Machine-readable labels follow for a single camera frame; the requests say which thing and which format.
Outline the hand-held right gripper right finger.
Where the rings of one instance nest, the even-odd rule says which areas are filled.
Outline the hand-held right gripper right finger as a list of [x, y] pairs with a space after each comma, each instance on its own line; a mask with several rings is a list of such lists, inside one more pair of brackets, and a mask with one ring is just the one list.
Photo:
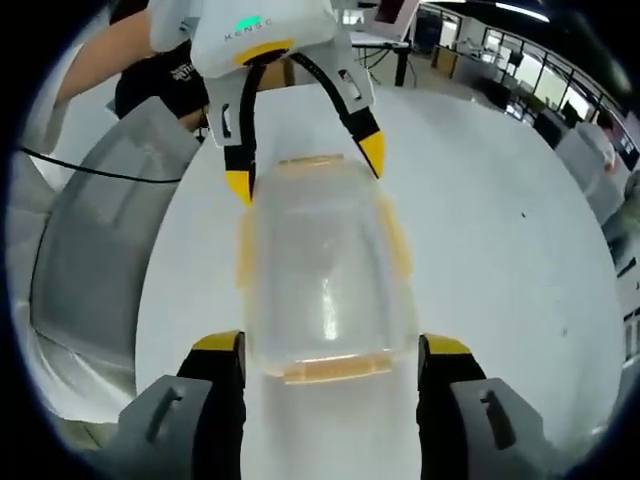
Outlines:
[[420, 336], [418, 394], [423, 479], [546, 477], [541, 416], [460, 341]]

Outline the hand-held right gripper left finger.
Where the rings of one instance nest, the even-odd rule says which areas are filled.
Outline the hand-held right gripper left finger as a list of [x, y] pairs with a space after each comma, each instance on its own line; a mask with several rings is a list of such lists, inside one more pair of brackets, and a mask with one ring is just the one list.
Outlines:
[[245, 334], [197, 341], [122, 411], [115, 461], [126, 479], [239, 479], [246, 421]]

